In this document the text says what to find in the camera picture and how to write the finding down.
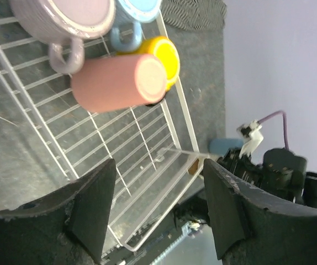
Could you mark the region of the pink plastic cup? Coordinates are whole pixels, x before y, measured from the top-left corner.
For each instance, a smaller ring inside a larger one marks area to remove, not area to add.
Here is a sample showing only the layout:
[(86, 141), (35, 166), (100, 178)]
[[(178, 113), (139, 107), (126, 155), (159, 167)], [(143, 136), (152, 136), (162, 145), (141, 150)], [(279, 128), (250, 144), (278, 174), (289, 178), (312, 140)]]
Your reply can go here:
[(150, 54), (89, 59), (71, 78), (75, 100), (92, 113), (156, 103), (166, 84), (163, 64)]

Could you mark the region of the yellow plastic cup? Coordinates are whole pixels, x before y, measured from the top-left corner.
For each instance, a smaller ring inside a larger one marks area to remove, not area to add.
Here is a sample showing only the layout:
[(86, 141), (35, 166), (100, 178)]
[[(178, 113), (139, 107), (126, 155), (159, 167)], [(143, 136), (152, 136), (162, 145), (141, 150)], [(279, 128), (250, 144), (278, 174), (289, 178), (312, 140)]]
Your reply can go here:
[(178, 80), (178, 51), (165, 36), (143, 40), (134, 49), (118, 49), (117, 55), (135, 60), (125, 72), (125, 87), (120, 93), (120, 102), (126, 107), (158, 104)]

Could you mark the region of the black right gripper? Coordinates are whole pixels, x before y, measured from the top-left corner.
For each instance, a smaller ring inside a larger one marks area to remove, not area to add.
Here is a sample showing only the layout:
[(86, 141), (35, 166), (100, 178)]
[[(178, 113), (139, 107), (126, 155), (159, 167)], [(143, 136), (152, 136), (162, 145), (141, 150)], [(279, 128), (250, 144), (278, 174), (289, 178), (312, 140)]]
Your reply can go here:
[(217, 163), (233, 175), (260, 187), (263, 179), (262, 166), (252, 163), (251, 156), (243, 155), (240, 158), (240, 151), (241, 148), (237, 147), (229, 149), (224, 157), (217, 160)]

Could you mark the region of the metal steel cup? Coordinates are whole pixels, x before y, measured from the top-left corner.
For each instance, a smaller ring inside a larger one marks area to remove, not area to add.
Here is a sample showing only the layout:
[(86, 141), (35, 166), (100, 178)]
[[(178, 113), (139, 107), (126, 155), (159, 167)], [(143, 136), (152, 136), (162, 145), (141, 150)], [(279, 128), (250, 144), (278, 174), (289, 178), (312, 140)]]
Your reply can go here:
[(198, 168), (199, 168), (199, 159), (195, 160), (195, 162), (192, 163), (192, 165), (188, 169), (188, 173), (193, 176), (198, 171)]

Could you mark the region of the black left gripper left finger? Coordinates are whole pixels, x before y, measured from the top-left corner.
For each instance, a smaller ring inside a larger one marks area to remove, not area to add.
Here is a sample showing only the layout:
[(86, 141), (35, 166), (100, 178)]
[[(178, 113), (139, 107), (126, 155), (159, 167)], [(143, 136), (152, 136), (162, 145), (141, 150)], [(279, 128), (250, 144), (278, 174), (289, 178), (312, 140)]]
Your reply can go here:
[(108, 159), (71, 183), (0, 211), (0, 264), (100, 264), (117, 170)]

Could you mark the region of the light blue textured mug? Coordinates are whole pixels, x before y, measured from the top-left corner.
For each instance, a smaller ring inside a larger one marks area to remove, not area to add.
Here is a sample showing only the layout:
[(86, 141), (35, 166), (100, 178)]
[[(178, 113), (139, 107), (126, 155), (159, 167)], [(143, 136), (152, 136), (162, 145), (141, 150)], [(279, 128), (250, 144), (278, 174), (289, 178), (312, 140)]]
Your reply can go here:
[[(115, 21), (110, 31), (112, 47), (119, 52), (137, 50), (142, 43), (142, 24), (156, 19), (161, 3), (161, 0), (117, 0)], [(122, 40), (122, 29), (131, 29), (130, 40)]]

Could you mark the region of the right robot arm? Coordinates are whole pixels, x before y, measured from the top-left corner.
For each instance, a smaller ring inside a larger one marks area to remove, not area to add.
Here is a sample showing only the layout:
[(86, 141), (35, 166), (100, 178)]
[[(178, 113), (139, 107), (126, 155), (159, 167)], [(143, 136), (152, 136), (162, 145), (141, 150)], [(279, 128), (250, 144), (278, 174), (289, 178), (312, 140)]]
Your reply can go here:
[(229, 149), (217, 163), (233, 175), (279, 198), (317, 208), (317, 173), (307, 171), (307, 159), (285, 148), (265, 152), (259, 165), (239, 148)]

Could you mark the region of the blue plastic cup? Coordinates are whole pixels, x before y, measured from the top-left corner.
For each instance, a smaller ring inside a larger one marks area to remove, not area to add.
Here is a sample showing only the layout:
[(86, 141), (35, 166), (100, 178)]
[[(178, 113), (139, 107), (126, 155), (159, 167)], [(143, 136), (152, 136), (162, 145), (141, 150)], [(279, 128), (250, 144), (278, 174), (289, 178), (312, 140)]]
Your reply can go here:
[(229, 149), (241, 148), (244, 142), (242, 139), (215, 138), (209, 143), (208, 150), (212, 154), (224, 156)]

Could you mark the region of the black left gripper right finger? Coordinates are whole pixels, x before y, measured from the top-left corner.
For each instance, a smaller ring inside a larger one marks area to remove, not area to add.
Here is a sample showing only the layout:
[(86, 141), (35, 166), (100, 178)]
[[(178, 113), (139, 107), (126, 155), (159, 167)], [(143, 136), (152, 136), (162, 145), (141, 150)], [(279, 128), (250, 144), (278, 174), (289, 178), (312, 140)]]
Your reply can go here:
[(204, 161), (204, 186), (218, 260), (223, 264), (317, 264), (317, 173), (296, 204)]

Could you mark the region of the lilac textured mug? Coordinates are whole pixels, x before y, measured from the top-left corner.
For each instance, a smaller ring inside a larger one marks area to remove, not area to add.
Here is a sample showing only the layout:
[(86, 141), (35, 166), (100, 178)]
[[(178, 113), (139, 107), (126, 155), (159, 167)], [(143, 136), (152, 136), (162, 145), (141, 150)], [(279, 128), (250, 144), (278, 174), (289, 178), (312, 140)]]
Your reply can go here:
[(61, 74), (72, 75), (84, 64), (84, 41), (110, 31), (115, 1), (9, 1), (22, 28), (48, 45), (49, 63)]

